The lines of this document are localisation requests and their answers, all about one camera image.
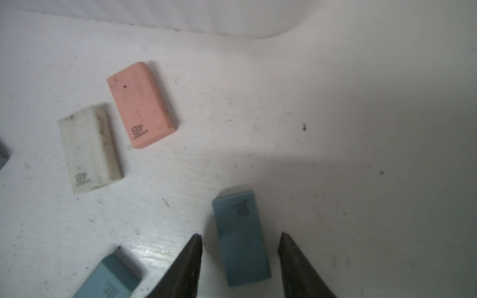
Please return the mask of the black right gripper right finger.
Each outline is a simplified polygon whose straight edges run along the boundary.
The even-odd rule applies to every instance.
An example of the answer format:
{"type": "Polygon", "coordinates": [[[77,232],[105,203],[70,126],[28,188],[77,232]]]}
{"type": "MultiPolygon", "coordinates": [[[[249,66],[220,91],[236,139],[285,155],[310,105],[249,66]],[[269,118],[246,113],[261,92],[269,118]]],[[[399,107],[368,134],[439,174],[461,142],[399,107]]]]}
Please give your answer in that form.
{"type": "Polygon", "coordinates": [[[286,298],[336,298],[291,236],[281,234],[278,254],[286,298]]]}

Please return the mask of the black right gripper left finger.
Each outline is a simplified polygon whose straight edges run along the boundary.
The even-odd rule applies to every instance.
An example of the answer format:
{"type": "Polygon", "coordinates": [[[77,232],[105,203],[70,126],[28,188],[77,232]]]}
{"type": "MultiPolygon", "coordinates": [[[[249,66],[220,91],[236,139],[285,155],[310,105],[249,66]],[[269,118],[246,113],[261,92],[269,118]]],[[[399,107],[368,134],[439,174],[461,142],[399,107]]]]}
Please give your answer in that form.
{"type": "Polygon", "coordinates": [[[202,237],[196,233],[147,298],[196,298],[201,260],[202,237]]]}

